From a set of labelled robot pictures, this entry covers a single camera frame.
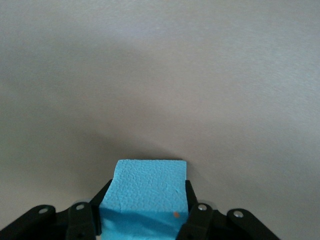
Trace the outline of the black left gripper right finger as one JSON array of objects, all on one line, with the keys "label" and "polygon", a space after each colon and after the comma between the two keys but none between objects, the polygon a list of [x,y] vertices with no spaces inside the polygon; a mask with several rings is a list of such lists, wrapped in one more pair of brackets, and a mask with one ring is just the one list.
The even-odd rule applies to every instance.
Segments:
[{"label": "black left gripper right finger", "polygon": [[250,211],[234,208],[226,215],[199,202],[189,180],[185,181],[188,217],[175,240],[278,240]]}]

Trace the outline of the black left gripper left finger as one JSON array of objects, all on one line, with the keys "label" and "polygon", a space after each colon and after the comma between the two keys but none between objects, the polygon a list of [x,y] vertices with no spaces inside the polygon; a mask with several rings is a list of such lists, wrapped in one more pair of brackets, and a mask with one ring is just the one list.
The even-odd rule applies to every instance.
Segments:
[{"label": "black left gripper left finger", "polygon": [[112,180],[89,200],[56,212],[52,205],[38,205],[0,230],[0,240],[97,240],[102,234],[102,203]]}]

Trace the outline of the blue foam cube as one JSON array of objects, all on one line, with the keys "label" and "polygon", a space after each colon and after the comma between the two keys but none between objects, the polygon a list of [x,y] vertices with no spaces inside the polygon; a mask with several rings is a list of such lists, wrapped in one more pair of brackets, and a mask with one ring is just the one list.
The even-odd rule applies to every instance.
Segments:
[{"label": "blue foam cube", "polygon": [[188,218],[184,160],[122,159],[99,206],[101,240],[176,240]]}]

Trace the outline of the brown table cover sheet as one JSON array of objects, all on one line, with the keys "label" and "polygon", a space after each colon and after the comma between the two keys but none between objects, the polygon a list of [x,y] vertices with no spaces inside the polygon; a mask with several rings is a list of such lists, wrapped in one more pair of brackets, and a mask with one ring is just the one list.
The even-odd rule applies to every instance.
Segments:
[{"label": "brown table cover sheet", "polygon": [[320,240],[320,0],[0,0],[0,229],[120,159]]}]

